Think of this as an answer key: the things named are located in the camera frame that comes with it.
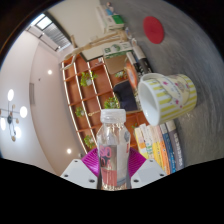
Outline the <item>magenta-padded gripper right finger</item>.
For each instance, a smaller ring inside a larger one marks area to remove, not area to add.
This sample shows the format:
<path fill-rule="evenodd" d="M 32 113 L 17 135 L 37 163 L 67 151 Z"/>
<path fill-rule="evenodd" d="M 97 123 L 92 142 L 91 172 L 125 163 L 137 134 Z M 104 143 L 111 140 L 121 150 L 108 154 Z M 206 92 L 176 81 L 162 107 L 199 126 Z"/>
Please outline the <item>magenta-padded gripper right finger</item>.
<path fill-rule="evenodd" d="M 127 177 L 128 189 L 141 188 L 165 176 L 165 171 L 154 159 L 146 159 L 135 149 L 130 149 Z"/>

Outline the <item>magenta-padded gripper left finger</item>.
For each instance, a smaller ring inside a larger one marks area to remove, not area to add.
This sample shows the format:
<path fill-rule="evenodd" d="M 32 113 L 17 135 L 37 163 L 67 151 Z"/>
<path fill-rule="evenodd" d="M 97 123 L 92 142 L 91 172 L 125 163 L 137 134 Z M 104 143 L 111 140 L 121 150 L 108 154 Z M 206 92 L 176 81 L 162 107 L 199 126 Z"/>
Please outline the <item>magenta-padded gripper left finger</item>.
<path fill-rule="evenodd" d="M 100 165 L 97 149 L 91 150 L 82 159 L 73 159 L 61 177 L 80 187 L 99 189 Z"/>

